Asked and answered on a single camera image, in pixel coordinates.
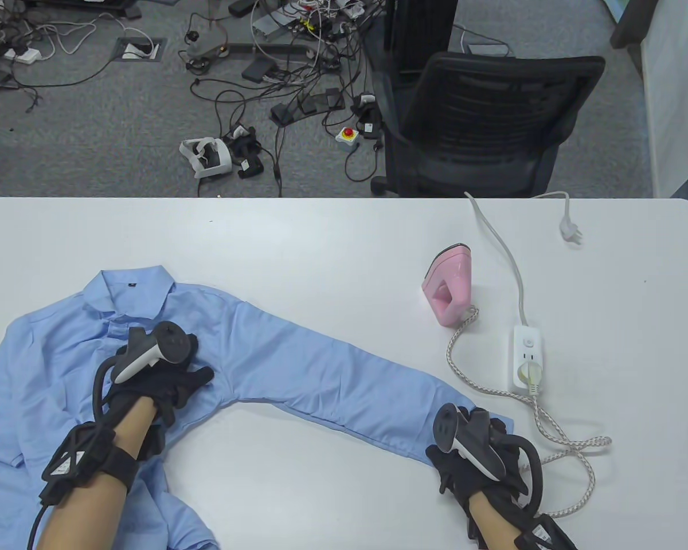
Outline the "person's right hand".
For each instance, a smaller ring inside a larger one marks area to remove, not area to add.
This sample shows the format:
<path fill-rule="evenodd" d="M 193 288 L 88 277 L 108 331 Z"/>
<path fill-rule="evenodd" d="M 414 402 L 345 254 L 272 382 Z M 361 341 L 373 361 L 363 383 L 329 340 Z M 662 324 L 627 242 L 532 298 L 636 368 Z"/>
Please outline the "person's right hand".
<path fill-rule="evenodd" d="M 517 549 L 542 499 L 539 455 L 526 438 L 482 408 L 447 403 L 433 422 L 428 460 L 441 493 L 451 492 L 467 514 L 467 533 L 479 548 Z"/>

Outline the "person's left hand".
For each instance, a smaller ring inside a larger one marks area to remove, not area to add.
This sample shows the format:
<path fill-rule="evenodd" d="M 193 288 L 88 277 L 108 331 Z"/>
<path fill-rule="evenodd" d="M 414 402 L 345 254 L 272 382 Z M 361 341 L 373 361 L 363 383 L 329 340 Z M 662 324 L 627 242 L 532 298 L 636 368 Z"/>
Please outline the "person's left hand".
<path fill-rule="evenodd" d="M 211 367 L 190 369 L 199 343 L 194 333 L 189 335 L 189 340 L 190 351 L 181 363 L 160 360 L 156 365 L 142 369 L 128 382 L 113 383 L 103 398 L 102 404 L 108 406 L 107 422 L 113 427 L 126 417 L 142 396 L 153 401 L 156 409 L 154 421 L 140 446 L 138 461 L 147 461 L 163 452 L 166 430 L 175 424 L 176 411 L 184 408 L 192 395 L 214 378 Z"/>

